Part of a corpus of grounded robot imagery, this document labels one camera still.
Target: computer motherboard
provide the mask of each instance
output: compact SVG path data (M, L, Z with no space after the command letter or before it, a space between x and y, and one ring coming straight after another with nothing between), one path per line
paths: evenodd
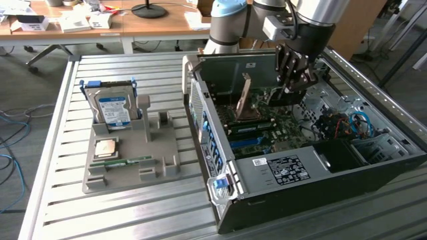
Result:
M228 104L217 104L213 101L236 159L297 149L315 138L304 137L289 107L268 106L264 101L265 92L269 92L269 89L251 89L248 99L257 113L256 119L252 120L236 119L236 103L232 100Z

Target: wooden desk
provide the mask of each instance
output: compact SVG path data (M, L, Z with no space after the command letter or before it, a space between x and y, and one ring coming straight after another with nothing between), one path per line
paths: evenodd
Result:
M124 0L123 8L131 9L133 6L141 4L141 2L143 0ZM164 2L189 5L185 0L149 1L152 4ZM196 12L196 10L173 4L159 4L159 6L165 8L168 14L167 16L155 19L140 18L129 11L129 14L123 17L124 36L209 34L208 30L193 31L188 27L184 12Z
M131 9L141 4L143 0L107 0L101 1L105 5ZM167 2L189 5L185 0L168 0ZM62 33L58 23L49 23L46 31L22 31L21 29L10 32L9 24L16 20L9 18L9 22L0 25L0 46L24 45L50 45L50 44L88 44L88 43L113 43L121 42L125 54L133 53L133 41L153 40L191 40L207 39L209 31L193 31L188 27L184 17L185 11L195 11L188 7L172 4L161 4L167 9L168 15L156 19L144 19L127 11L127 15L115 15L109 29L91 29ZM32 1L30 8L38 15L49 18L61 16L60 11L69 11L72 7L49 7L44 1Z
M121 8L120 0L109 0L107 4ZM61 16L61 11L71 11L71 6L49 7L44 1L32 1L30 8L38 15L48 16L49 18L57 18ZM9 18L9 23L16 20L14 17ZM0 33L0 39L13 39L13 40L33 40L33 39L69 39L69 38L95 38L104 35L115 34L116 36L123 35L123 16L112 16L112 24L109 29L91 29L85 31L76 31L62 33L60 24L57 22L50 22L46 27L46 31L22 31L21 29L14 30L8 37L2 36Z

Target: motherboard chip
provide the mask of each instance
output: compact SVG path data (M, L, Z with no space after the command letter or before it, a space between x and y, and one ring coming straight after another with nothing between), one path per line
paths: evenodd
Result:
M288 141L277 141L273 144L275 152L281 152L281 151L285 151L285 150L289 150L289 149L292 149L292 148L291 148L291 145L289 145Z

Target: office chair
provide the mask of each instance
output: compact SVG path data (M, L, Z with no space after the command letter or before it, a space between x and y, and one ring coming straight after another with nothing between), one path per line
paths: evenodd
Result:
M104 50L104 46L100 43L96 43L96 47L100 50ZM68 56L72 56L73 53L68 50L64 44L52 44L46 46L46 48L25 63L28 66L28 71L32 74L36 74L38 72L38 68L32 66L45 55L48 55L54 49L62 50ZM24 50L29 53L32 53L34 50L30 46L24 46Z

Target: chair wheel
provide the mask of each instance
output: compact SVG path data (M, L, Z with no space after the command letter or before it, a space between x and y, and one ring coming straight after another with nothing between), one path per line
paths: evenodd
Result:
M99 50L104 50L104 49L105 49L105 48L104 48L104 45L100 44L100 43L96 43L96 47L97 47Z
M36 74L38 72L38 68L36 68L34 66L29 66L28 72L30 72L32 74Z
M32 53L34 51L33 47L32 46L24 46L24 50L28 52L28 53Z

